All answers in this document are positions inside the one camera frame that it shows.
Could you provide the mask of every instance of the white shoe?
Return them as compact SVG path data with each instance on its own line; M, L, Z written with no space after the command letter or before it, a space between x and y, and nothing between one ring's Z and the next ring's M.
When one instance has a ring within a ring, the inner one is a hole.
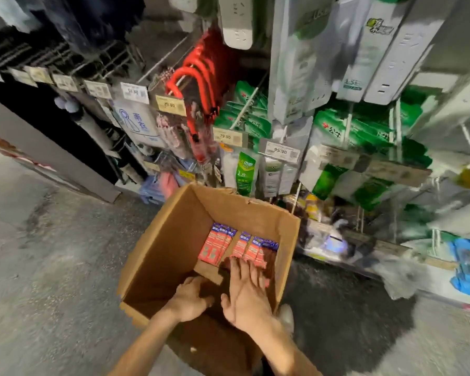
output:
M284 329L292 338L294 334L294 315L293 310L287 303L279 307L277 319L282 323L282 326L284 326Z

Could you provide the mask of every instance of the hand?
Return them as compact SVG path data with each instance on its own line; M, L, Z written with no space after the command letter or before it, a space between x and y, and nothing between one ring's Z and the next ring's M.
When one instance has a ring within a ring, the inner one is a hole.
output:
M263 274L252 262L230 259L230 298L221 295L221 306L226 319L249 335L262 322L272 318Z
M198 296L201 290L201 284L207 281L203 277L188 277L180 284L174 297L163 307L170 311L177 322L187 322L200 316L207 307L214 303L214 297L200 298Z

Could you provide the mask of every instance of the forearm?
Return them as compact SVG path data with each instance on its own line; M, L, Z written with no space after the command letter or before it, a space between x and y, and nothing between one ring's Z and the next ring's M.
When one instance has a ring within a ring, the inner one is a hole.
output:
M157 312L109 376L146 376L178 321L168 309Z
M261 349L276 376L321 376L310 360L296 347L282 324L268 317L255 325L251 338Z

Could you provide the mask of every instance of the blue drawing on package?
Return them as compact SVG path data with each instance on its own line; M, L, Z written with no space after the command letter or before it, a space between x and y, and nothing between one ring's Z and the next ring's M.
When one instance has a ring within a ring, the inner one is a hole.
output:
M133 116L136 119L136 121L138 122L141 129L144 130L145 132L149 132L148 128L146 128L146 125L144 125L143 119L141 118L139 113L134 113Z
M125 111L125 109L120 108L119 109L120 116L122 116L122 119L124 120L125 125L133 132L139 133L139 127L134 124L134 122L131 120L129 117L129 114Z

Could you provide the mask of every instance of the box flap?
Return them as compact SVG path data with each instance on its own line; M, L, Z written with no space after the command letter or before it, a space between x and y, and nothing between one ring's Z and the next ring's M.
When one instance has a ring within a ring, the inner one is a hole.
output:
M146 253L150 248L149 243L155 239L158 231L167 220L167 217L171 213L176 203L191 187L192 184L189 183L188 185L177 189L174 194L170 196L160 211L158 211L150 226L146 228L146 231L144 231L143 235L141 235L136 244L136 247L134 247L133 251L129 254L127 261L122 268L122 271L120 272L120 278L117 287L117 295L119 295L122 300L127 294L127 290L129 289L132 279L139 270L139 267L141 266L141 263L143 262Z

